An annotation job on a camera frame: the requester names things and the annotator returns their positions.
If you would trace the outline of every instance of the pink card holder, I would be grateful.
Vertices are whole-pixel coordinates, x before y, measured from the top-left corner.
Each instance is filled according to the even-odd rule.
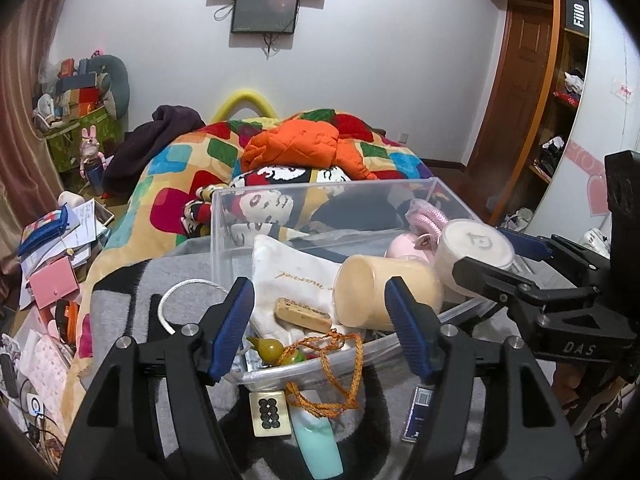
[[[78,290],[78,281],[68,256],[34,272],[29,278],[29,283],[39,309]]]

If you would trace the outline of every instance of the curtain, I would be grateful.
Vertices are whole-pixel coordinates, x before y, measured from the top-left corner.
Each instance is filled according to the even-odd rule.
[[[0,34],[0,303],[18,276],[22,228],[55,209],[62,192],[47,144],[33,126],[31,97],[63,3],[24,0]]]

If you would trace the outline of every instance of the wooden door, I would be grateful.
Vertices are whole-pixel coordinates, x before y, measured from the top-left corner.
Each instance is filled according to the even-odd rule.
[[[520,155],[529,131],[548,61],[552,11],[511,4],[502,60],[467,165],[461,198],[484,220],[487,199],[496,201]]]

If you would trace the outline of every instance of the light blue ceramic object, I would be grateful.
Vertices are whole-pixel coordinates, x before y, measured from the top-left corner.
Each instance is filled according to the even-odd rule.
[[[321,402],[315,390],[301,392],[310,402]],[[342,460],[328,418],[316,418],[303,408],[289,406],[289,417],[298,447],[314,480],[341,475]]]

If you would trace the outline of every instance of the orange jacket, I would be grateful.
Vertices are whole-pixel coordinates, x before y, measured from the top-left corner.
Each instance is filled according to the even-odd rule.
[[[253,137],[240,158],[240,168],[244,173],[264,166],[338,166],[351,180],[376,179],[356,147],[339,139],[338,130],[323,121],[292,119]]]

